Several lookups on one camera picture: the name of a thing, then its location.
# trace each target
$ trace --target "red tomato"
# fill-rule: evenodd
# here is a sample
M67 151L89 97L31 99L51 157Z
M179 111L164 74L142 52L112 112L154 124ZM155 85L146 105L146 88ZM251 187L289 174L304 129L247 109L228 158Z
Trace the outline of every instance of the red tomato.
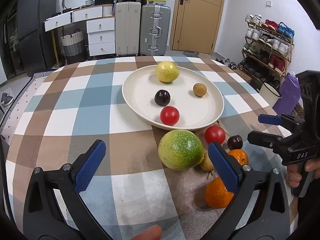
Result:
M160 113L160 120L166 125L175 125L179 121L179 118L179 111L173 106L166 106Z
M207 144L217 141L218 143L222 144L226 138L225 131L217 125L210 126L204 134L205 141Z

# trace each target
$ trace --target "wooden door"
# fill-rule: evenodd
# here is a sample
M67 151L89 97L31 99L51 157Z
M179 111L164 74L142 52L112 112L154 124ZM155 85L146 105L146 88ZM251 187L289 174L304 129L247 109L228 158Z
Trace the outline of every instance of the wooden door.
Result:
M172 49L211 54L222 0L179 0Z

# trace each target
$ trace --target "finger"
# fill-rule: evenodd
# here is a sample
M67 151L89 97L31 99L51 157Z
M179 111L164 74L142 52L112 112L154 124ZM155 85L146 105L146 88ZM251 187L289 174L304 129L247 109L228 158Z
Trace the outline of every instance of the finger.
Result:
M300 173L288 171L288 178L290 181L300 182L302 176Z
M158 225L154 225L141 234L135 236L131 240L160 240L162 235L162 228Z
M320 158L308 160L305 165L306 171L314 171L320 168Z
M298 187L299 186L299 183L298 182L295 182L295 181L289 181L289 185L291 187Z
M320 178L320 169L316 169L315 173L313 174L314 179L319 179Z
M293 172L298 172L299 170L299 165L298 164L292 164L287 166L287 170L293 171Z

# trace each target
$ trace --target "suitcase handle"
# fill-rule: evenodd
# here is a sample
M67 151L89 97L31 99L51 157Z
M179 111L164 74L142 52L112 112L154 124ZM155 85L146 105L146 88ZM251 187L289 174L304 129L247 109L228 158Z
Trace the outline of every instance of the suitcase handle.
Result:
M159 34L158 34L158 36L156 38L159 38L161 36L161 31L162 30L161 30L161 28L159 26L157 26L156 28L159 30Z

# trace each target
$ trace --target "orange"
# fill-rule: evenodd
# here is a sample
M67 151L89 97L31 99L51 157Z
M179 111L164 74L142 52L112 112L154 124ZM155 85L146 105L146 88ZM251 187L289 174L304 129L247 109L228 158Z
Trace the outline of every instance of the orange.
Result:
M240 163L240 165L249 164L249 158L244 150L234 149L228 152L229 155L236 158L236 160Z
M227 191L220 177L215 178L207 185L205 202L212 208L225 208L229 205L234 194Z

